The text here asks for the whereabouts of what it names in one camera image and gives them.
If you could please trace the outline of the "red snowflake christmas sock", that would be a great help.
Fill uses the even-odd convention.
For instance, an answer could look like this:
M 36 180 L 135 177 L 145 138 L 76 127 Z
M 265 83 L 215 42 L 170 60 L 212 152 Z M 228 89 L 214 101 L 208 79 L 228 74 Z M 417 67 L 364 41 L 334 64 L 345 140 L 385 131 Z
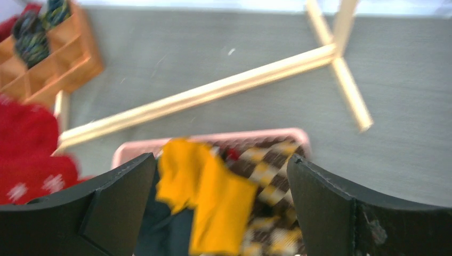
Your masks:
M 59 125 L 39 104 L 1 94 L 1 204 L 27 204 L 90 179 L 75 160 L 56 155 Z

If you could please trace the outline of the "wooden clothes rack frame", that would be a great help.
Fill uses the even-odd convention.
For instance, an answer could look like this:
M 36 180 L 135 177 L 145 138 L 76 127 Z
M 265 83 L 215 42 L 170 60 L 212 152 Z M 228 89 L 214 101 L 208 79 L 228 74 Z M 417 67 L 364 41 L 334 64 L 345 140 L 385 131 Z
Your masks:
M 307 1 L 306 13 L 320 47 L 62 131 L 55 154 L 82 142 L 327 65 L 334 71 L 359 131 L 366 132 L 374 121 L 344 59 L 358 4 L 358 1 L 341 1 L 334 27 L 330 28 L 318 2 Z

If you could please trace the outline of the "brown yellow argyle sock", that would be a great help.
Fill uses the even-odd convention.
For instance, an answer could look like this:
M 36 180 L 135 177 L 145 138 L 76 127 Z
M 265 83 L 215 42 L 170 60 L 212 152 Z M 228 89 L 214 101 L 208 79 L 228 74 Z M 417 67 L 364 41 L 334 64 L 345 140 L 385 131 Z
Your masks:
M 289 159 L 304 156 L 304 145 L 287 139 L 247 147 L 215 143 L 213 150 L 255 189 L 233 193 L 236 202 L 223 214 L 227 222 L 209 235 L 203 254 L 305 255 L 287 175 Z

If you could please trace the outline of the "orange wooden compartment tray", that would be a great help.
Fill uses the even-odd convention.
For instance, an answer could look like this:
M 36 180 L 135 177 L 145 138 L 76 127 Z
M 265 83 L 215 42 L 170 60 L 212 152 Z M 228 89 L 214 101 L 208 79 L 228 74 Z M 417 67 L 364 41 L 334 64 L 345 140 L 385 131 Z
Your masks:
M 41 18 L 46 10 L 47 5 L 43 11 L 33 11 Z M 68 19 L 46 30 L 50 54 L 30 69 L 16 54 L 11 34 L 20 15 L 1 24 L 1 31 L 10 34 L 1 41 L 2 94 L 23 103 L 51 107 L 58 93 L 73 93 L 103 72 L 103 61 L 85 11 L 75 1 L 70 1 L 70 11 Z

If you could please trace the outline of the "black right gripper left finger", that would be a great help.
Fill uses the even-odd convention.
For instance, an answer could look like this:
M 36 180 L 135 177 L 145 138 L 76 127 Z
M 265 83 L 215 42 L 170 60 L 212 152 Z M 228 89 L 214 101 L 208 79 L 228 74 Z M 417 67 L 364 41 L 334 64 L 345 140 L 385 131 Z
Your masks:
M 1 255 L 132 255 L 155 168 L 146 153 L 25 205 L 1 206 Z

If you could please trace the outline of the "rolled dark patterned sock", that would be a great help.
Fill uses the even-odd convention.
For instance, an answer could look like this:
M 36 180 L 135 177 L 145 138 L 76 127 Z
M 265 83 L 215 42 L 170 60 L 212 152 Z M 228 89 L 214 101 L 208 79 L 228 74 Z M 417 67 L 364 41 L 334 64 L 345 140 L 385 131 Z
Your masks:
M 14 50 L 28 69 L 49 56 L 46 30 L 36 11 L 29 10 L 19 16 L 11 34 L 15 39 Z
M 50 30 L 71 16 L 70 1 L 48 0 L 47 10 L 42 15 L 41 21 L 45 30 Z

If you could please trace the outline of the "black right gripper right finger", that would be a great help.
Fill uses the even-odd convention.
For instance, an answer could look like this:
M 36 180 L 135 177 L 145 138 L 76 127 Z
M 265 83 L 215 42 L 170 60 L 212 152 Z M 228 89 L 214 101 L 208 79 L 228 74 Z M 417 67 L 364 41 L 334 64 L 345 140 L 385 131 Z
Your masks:
M 451 208 L 408 201 L 299 155 L 287 176 L 307 255 L 451 255 Z

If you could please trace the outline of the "pink laundry basket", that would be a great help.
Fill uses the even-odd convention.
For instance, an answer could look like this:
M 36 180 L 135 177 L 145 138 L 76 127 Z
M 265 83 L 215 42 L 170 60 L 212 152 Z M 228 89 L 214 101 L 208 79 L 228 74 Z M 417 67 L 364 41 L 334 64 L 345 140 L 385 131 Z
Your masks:
M 312 152 L 307 133 L 302 129 L 295 127 L 190 135 L 188 138 L 192 141 L 202 141 L 214 145 L 230 147 L 253 146 L 261 142 L 291 139 L 302 145 L 306 157 L 310 157 Z M 111 168 L 114 169 L 144 153 L 158 155 L 161 147 L 170 140 L 171 138 L 161 138 L 126 142 L 119 146 L 115 151 L 112 157 Z

